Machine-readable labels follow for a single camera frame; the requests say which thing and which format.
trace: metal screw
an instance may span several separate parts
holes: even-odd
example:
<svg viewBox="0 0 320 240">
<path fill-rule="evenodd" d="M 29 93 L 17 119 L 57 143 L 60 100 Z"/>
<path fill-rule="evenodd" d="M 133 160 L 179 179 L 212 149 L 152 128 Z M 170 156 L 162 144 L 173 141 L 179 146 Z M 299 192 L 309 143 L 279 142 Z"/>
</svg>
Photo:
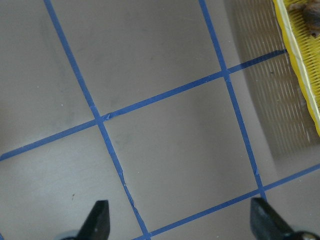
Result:
<svg viewBox="0 0 320 240">
<path fill-rule="evenodd" d="M 303 240 L 316 240 L 316 237 L 313 236 L 311 233 L 305 232 L 304 234 L 302 234 L 302 239 Z"/>
</svg>

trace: yellow basket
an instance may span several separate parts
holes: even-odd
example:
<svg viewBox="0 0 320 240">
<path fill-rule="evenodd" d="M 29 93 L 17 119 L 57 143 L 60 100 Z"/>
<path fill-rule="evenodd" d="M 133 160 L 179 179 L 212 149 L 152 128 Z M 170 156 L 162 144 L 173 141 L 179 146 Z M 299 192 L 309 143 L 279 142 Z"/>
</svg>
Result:
<svg viewBox="0 0 320 240">
<path fill-rule="evenodd" d="M 307 0 L 273 0 L 292 68 L 320 136 L 320 36 L 314 38 L 310 35 L 302 11 L 287 11 L 291 4 L 307 2 Z"/>
</svg>

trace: black object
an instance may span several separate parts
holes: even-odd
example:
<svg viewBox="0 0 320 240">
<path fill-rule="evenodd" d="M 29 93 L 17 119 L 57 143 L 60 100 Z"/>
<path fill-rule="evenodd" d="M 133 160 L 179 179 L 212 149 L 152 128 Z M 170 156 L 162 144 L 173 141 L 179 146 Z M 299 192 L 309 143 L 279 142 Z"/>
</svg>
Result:
<svg viewBox="0 0 320 240">
<path fill-rule="evenodd" d="M 250 227 L 257 240 L 320 240 L 307 231 L 295 232 L 263 199 L 251 199 Z"/>
<path fill-rule="evenodd" d="M 76 237 L 61 240 L 107 240 L 110 233 L 108 200 L 96 201 Z"/>
</svg>

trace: floor tile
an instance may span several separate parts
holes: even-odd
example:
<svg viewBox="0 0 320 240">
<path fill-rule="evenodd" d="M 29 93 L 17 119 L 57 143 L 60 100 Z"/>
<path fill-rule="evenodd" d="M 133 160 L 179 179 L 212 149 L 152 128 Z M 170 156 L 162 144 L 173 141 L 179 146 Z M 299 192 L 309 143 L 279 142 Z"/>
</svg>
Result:
<svg viewBox="0 0 320 240">
<path fill-rule="evenodd" d="M 287 54 L 231 79 L 265 185 L 319 163 L 320 138 Z"/>
<path fill-rule="evenodd" d="M 78 230 L 94 203 L 105 199 L 110 239 L 142 234 L 96 126 L 0 162 L 0 182 L 5 240 L 53 240 Z"/>
<path fill-rule="evenodd" d="M 149 231 L 257 188 L 222 78 L 106 126 Z"/>
<path fill-rule="evenodd" d="M 1 1 L 0 154 L 93 119 L 46 7 Z"/>
<path fill-rule="evenodd" d="M 285 46 L 272 0 L 207 0 L 227 67 Z"/>
<path fill-rule="evenodd" d="M 153 240 L 254 239 L 250 230 L 250 199 L 156 235 Z"/>
<path fill-rule="evenodd" d="M 101 114 L 220 70 L 194 0 L 55 0 Z"/>
<path fill-rule="evenodd" d="M 318 181 L 319 170 L 266 192 L 268 202 L 295 231 L 320 235 Z"/>
</svg>

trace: yellow plastic crate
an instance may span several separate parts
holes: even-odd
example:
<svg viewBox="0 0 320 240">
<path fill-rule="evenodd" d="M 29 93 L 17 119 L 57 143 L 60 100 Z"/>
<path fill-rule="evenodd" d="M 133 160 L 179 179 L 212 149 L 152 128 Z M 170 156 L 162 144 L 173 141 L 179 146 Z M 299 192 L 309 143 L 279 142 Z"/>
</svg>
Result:
<svg viewBox="0 0 320 240">
<path fill-rule="evenodd" d="M 302 11 L 287 11 L 291 4 L 307 2 L 308 0 L 273 0 L 292 68 L 320 136 L 320 36 L 314 38 L 310 35 Z"/>
</svg>

